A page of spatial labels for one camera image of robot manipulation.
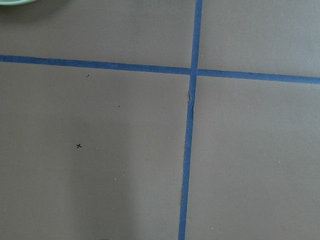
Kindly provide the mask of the light green plate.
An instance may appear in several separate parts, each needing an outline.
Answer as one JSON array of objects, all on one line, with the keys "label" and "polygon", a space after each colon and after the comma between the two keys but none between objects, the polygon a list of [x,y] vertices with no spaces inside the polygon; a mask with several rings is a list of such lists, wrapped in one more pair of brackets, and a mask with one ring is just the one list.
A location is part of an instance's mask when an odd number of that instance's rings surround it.
[{"label": "light green plate", "polygon": [[36,0],[0,0],[0,6],[18,6],[35,2]]}]

